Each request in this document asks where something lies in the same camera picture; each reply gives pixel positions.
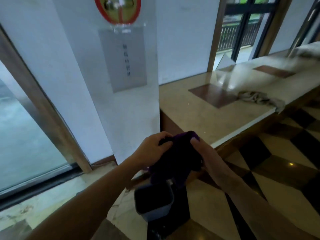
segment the person's right hand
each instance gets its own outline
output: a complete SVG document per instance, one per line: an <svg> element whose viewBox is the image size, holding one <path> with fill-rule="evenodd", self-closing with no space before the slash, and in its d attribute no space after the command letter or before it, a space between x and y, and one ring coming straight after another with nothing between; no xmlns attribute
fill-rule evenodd
<svg viewBox="0 0 320 240"><path fill-rule="evenodd" d="M226 192L232 190L240 177L238 177L238 175L236 175L228 165L226 165L215 149L204 142L201 138L200 141L196 138L192 138L190 143L202 156L206 170L215 183Z"/></svg>

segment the purple cloth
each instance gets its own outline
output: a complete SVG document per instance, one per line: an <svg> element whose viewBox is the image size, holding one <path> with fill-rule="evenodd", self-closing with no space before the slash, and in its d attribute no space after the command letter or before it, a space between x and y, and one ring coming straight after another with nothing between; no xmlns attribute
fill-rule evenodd
<svg viewBox="0 0 320 240"><path fill-rule="evenodd" d="M172 179L177 187L181 188L184 186L191 170L201 170L203 158L190 143L193 137L200 140L194 131L160 140L159 145L167 141L172 141L173 145L162 155L159 161L149 167L151 184L158 184L167 179Z"/></svg>

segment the forearm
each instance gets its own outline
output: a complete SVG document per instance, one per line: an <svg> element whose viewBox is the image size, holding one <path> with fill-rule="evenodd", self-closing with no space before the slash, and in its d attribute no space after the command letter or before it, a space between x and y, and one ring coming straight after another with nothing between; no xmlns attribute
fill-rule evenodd
<svg viewBox="0 0 320 240"><path fill-rule="evenodd" d="M258 240L313 239L255 193L241 178L227 193Z"/></svg>
<svg viewBox="0 0 320 240"><path fill-rule="evenodd" d="M27 239L90 239L120 193L141 169L133 157L60 207Z"/></svg>

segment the fence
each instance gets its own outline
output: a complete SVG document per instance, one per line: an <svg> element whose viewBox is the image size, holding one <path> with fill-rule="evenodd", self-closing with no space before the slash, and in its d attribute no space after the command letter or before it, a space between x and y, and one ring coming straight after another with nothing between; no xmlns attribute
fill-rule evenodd
<svg viewBox="0 0 320 240"><path fill-rule="evenodd" d="M248 24L244 32L244 37L241 46L254 44L260 24L260 21ZM228 26L222 27L218 51L225 51L233 48L237 38L239 25L240 23L237 22L234 25L229 23Z"/></svg>

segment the white wall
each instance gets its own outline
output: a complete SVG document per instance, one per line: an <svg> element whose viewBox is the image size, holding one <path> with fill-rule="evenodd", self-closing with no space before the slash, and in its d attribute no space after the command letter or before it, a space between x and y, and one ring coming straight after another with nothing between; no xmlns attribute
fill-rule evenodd
<svg viewBox="0 0 320 240"><path fill-rule="evenodd" d="M156 0L159 84L207 71L220 0Z"/></svg>
<svg viewBox="0 0 320 240"><path fill-rule="evenodd" d="M89 161L112 155L52 0L0 3L1 25Z"/></svg>
<svg viewBox="0 0 320 240"><path fill-rule="evenodd" d="M110 28L94 0L54 0L58 15L118 163L160 131L157 30L154 0L142 0L134 25L145 23L147 85L113 93L99 29Z"/></svg>
<svg viewBox="0 0 320 240"><path fill-rule="evenodd" d="M291 47L315 0L292 0L269 54Z"/></svg>

